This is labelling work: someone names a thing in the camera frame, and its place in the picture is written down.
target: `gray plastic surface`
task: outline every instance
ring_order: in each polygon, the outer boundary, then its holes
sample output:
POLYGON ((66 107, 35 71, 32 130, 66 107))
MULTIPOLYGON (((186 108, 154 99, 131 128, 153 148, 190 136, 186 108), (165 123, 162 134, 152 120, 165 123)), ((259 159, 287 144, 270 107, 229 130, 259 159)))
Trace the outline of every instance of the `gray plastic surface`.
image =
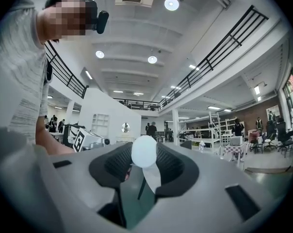
MULTIPOLYGON (((0 187, 12 205, 45 232, 128 232, 95 213, 112 201, 114 190, 99 186, 88 173, 94 158, 120 145, 48 156, 44 148, 27 145, 23 136, 0 130, 0 187), (55 169, 53 163, 62 160, 72 164, 55 169)), ((245 223, 225 192, 226 186, 236 183, 259 207, 272 204, 272 196, 232 163, 180 146, 169 147, 196 162, 199 178, 184 195, 158 200, 132 232, 216 233, 237 228, 242 232, 245 223)))
POLYGON ((133 229, 134 232, 216 233, 236 227, 243 223, 243 219, 225 191, 226 186, 236 183, 260 208, 272 204, 269 192, 234 164, 215 155, 166 145, 196 162, 198 180, 184 195, 160 199, 133 229))

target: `chair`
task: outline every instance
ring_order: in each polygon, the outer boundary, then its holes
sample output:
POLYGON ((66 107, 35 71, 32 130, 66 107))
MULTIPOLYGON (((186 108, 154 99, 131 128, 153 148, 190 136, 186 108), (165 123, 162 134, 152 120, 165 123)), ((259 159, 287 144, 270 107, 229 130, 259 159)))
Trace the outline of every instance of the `chair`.
POLYGON ((288 132, 285 136, 282 138, 278 138, 278 141, 280 141, 282 144, 278 146, 278 151, 284 151, 284 158, 286 158, 286 153, 293 151, 293 140, 291 139, 291 136, 293 136, 293 130, 288 132))
POLYGON ((262 144, 259 144, 258 142, 259 135, 259 131, 249 133, 249 142, 251 143, 251 145, 253 144, 253 146, 250 145, 250 152, 253 150, 254 153, 256 153, 257 151, 259 151, 259 146, 262 146, 262 144))
POLYGON ((275 126, 273 121, 268 121, 267 122, 267 138, 265 139, 265 143, 267 143, 268 145, 264 146, 264 150, 266 148, 270 148, 272 150, 273 147, 276 147, 275 145, 272 144, 272 141, 275 139, 276 134, 275 134, 275 126))

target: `gray t-shirt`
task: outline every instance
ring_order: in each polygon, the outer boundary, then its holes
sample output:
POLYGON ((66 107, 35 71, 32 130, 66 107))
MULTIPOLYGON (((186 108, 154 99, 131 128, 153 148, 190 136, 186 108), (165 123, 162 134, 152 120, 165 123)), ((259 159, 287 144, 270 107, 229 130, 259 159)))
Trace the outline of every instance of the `gray t-shirt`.
POLYGON ((0 67, 23 91, 9 130, 33 143, 37 119, 48 113, 49 89, 48 83, 44 84, 47 59, 37 36, 36 15, 33 0, 17 0, 0 22, 0 67))

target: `bookshelf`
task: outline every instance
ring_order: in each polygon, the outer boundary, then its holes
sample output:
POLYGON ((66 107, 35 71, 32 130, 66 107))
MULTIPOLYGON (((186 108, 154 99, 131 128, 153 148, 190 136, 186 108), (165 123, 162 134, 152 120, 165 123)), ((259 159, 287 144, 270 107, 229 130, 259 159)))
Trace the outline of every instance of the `bookshelf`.
POLYGON ((91 132, 107 137, 109 132, 109 115, 94 114, 91 132))

